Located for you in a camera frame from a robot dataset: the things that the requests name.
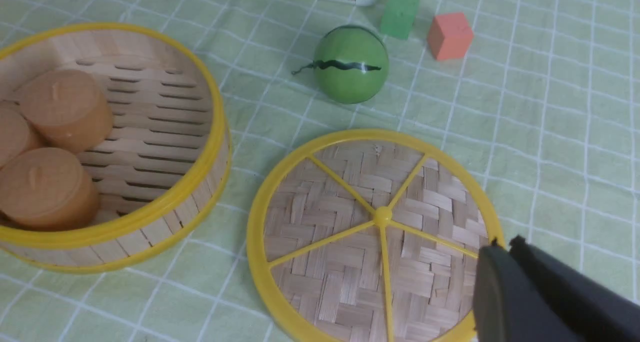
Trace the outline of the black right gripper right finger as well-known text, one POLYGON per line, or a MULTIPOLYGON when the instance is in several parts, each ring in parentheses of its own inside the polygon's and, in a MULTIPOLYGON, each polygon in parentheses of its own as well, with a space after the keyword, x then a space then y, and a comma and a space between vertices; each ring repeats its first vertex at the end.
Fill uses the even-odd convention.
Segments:
POLYGON ((515 237, 509 254, 551 310, 585 342, 638 342, 639 306, 515 237))

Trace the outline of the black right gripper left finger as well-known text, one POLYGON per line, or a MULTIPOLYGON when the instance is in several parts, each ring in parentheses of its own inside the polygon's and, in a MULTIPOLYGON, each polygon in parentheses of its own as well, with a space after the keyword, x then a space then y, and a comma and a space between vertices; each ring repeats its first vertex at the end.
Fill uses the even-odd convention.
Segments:
POLYGON ((480 342, 585 342, 551 310, 510 249, 481 248, 477 267, 473 314, 480 342))

